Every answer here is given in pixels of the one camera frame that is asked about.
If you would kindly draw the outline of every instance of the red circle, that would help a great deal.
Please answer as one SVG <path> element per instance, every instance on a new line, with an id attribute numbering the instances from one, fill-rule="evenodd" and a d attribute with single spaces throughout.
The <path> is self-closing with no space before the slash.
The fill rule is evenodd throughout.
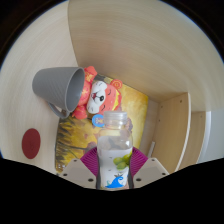
<path id="1" fill-rule="evenodd" d="M 36 129 L 31 128 L 25 132 L 22 140 L 22 149 L 28 159 L 36 157 L 40 149 L 40 134 Z"/>

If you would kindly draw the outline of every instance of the white wall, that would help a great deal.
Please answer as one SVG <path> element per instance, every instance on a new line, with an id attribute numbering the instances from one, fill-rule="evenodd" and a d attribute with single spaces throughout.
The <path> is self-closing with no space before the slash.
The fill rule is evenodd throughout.
<path id="1" fill-rule="evenodd" d="M 224 157 L 224 109 L 211 112 L 211 129 L 207 149 L 199 157 L 198 163 Z"/>

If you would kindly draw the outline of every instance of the stuffed toy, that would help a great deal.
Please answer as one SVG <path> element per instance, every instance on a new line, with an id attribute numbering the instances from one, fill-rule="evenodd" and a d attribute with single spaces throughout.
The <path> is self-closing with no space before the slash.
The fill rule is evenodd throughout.
<path id="1" fill-rule="evenodd" d="M 122 87 L 122 82 L 114 79 L 110 84 L 103 81 L 92 82 L 97 75 L 93 66 L 84 69 L 85 82 L 78 106 L 72 113 L 72 117 L 77 119 L 87 118 L 87 111 L 90 114 L 101 114 L 108 110 L 117 110 L 121 104 L 121 93 L 118 91 Z"/>

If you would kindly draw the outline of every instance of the yellow fabric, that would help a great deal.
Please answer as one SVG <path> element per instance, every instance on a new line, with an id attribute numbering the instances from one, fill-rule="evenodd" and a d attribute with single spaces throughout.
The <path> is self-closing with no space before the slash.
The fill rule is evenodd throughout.
<path id="1" fill-rule="evenodd" d="M 114 110 L 119 104 L 118 96 L 119 96 L 119 92 L 116 90 L 116 99 L 115 99 L 114 106 L 113 106 L 112 110 Z"/>

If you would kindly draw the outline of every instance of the baby bottle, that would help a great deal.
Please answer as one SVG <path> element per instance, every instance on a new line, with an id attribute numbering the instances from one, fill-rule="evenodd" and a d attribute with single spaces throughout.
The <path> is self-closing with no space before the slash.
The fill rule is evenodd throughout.
<path id="1" fill-rule="evenodd" d="M 122 190 L 128 181 L 133 148 L 131 132 L 125 128 L 127 113 L 105 111 L 103 122 L 97 141 L 101 189 Z"/>

